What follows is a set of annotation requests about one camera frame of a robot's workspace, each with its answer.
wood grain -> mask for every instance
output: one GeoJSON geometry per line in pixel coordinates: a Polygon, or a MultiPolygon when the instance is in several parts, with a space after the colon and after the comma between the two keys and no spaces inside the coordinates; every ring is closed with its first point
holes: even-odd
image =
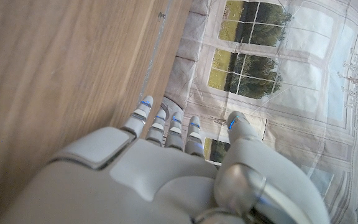
{"type": "MultiPolygon", "coordinates": [[[[55,151],[133,111],[167,2],[0,1],[0,214],[55,151]]],[[[190,4],[167,14],[145,91],[155,105],[190,4]]]]}

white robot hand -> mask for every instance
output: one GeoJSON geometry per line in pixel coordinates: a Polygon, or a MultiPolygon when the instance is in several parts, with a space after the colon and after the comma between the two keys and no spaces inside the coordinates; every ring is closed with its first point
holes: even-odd
{"type": "Polygon", "coordinates": [[[99,129],[56,153],[0,223],[329,223],[320,194],[288,159],[265,146],[240,112],[219,171],[203,157],[200,120],[186,145],[165,112],[139,136],[153,104],[140,102],[121,129],[99,129]]]}

green grass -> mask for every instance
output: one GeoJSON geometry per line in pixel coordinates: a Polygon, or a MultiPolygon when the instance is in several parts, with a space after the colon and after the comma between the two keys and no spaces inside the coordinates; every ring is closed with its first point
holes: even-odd
{"type": "MultiPolygon", "coordinates": [[[[242,1],[228,1],[224,13],[225,19],[238,21],[241,17],[243,10],[242,1]]],[[[221,31],[219,32],[219,38],[221,40],[234,41],[236,37],[237,22],[223,21],[221,25],[221,31]]],[[[214,54],[214,60],[212,62],[213,68],[227,71],[230,64],[231,52],[225,50],[216,49],[214,54]]],[[[221,72],[215,69],[211,69],[209,74],[208,86],[216,88],[218,90],[224,90],[226,84],[227,72],[221,72]]]]}
{"type": "MultiPolygon", "coordinates": [[[[227,71],[229,68],[231,54],[231,52],[216,49],[212,67],[227,71]]],[[[211,69],[211,73],[209,74],[208,79],[208,86],[218,90],[224,90],[226,75],[227,72],[211,69]]]]}
{"type": "MultiPolygon", "coordinates": [[[[244,2],[242,1],[228,1],[223,18],[238,21],[241,17],[243,4],[244,2]]],[[[236,38],[237,25],[237,22],[223,21],[221,24],[221,30],[219,32],[219,39],[234,41],[236,38]]]]}
{"type": "Polygon", "coordinates": [[[211,156],[211,145],[212,145],[212,139],[205,138],[205,142],[204,142],[205,159],[209,159],[209,157],[211,156]]]}
{"type": "Polygon", "coordinates": [[[209,74],[208,79],[208,86],[218,90],[224,90],[224,85],[226,84],[226,75],[227,72],[211,69],[211,73],[209,74]]]}
{"type": "Polygon", "coordinates": [[[225,19],[239,21],[243,10],[244,2],[242,1],[227,1],[225,19]]]}

tree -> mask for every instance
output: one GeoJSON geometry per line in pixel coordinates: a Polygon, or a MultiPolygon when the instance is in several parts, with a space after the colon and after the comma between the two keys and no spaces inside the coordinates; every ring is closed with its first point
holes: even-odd
{"type": "Polygon", "coordinates": [[[212,140],[211,155],[209,159],[214,162],[222,162],[229,148],[230,148],[229,143],[212,140]]]}
{"type": "Polygon", "coordinates": [[[275,92],[281,87],[282,77],[272,71],[276,64],[276,61],[267,57],[245,56],[242,54],[236,56],[236,54],[233,54],[229,64],[229,71],[242,72],[243,75],[255,78],[240,78],[239,75],[228,73],[224,90],[254,99],[261,99],[263,96],[271,94],[272,90],[275,92]]]}
{"type": "MultiPolygon", "coordinates": [[[[290,21],[292,15],[286,13],[281,6],[275,4],[261,2],[258,10],[257,7],[257,2],[244,2],[242,7],[244,10],[241,13],[240,21],[253,22],[256,16],[255,21],[264,24],[254,24],[250,43],[274,46],[278,41],[283,40],[285,34],[283,31],[284,29],[280,26],[284,26],[286,22],[290,21]]],[[[248,43],[251,29],[252,24],[243,24],[239,22],[236,28],[236,37],[234,41],[248,43]]],[[[273,72],[276,65],[276,61],[271,58],[232,54],[224,90],[246,97],[261,99],[262,97],[279,90],[281,87],[280,82],[283,78],[280,75],[277,75],[276,72],[273,72]],[[235,73],[254,78],[241,78],[235,73]]]]}

fabric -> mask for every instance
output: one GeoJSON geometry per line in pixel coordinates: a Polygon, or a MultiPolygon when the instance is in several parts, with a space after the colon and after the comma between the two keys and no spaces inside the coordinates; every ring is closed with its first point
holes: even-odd
{"type": "Polygon", "coordinates": [[[177,56],[194,62],[198,61],[204,37],[207,16],[189,12],[177,56]]]}
{"type": "Polygon", "coordinates": [[[200,15],[207,15],[210,0],[193,0],[191,2],[190,12],[198,13],[200,15]]]}
{"type": "Polygon", "coordinates": [[[315,184],[332,223],[357,223],[358,1],[202,2],[166,92],[183,129],[198,115],[202,137],[229,142],[224,120],[244,113],[315,184]]]}
{"type": "Polygon", "coordinates": [[[164,96],[174,101],[180,108],[186,107],[195,69],[196,62],[175,57],[164,96]]]}

